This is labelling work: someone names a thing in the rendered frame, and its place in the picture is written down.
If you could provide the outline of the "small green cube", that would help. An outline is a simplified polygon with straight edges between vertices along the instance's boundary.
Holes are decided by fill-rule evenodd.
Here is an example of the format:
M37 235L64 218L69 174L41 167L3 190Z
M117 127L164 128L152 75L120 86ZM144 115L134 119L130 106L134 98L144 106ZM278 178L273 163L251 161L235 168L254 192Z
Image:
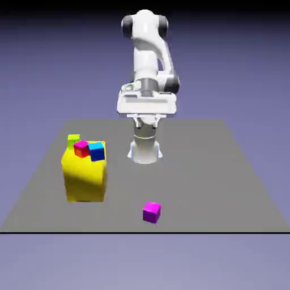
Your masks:
M67 148L73 149L74 144L78 143L81 140L80 134L69 134L67 136Z

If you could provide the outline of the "small red cube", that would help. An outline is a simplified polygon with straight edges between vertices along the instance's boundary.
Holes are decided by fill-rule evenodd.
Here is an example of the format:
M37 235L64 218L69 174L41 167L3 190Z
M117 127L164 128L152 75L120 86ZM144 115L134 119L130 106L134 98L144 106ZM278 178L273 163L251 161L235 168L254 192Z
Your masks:
M77 157L85 158L90 155L89 143L86 140L80 140L74 144L74 153Z

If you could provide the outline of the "large yellow box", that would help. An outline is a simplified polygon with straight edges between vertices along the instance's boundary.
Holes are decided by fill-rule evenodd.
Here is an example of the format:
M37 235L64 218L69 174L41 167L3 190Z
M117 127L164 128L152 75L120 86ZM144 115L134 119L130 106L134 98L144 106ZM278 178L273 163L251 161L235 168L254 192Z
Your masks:
M105 160L91 161L90 155L77 157L74 149L66 148L62 159L63 179L68 202L102 202L105 197L107 182L106 144Z

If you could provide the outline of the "small purple cube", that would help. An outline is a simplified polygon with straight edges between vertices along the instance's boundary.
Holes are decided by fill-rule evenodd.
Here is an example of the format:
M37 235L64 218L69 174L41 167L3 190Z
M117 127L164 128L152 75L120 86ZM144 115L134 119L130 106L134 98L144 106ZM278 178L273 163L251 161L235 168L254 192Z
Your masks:
M161 215L161 205L155 202L147 202L143 207L143 221L156 224Z

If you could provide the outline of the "small blue cube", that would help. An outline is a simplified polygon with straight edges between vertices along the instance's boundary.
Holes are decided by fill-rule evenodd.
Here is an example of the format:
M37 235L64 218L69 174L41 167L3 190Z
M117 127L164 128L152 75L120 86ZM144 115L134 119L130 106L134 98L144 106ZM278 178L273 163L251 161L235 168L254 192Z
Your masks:
M91 161L105 160L105 147L102 142L89 143L88 148Z

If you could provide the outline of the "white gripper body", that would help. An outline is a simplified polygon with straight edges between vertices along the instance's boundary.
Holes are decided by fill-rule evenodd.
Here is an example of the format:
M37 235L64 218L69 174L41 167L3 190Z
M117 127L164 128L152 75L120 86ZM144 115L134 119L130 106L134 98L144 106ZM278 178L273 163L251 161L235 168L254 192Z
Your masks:
M173 93L153 91L153 96L141 96L140 91L119 91L119 114L175 114L177 97Z

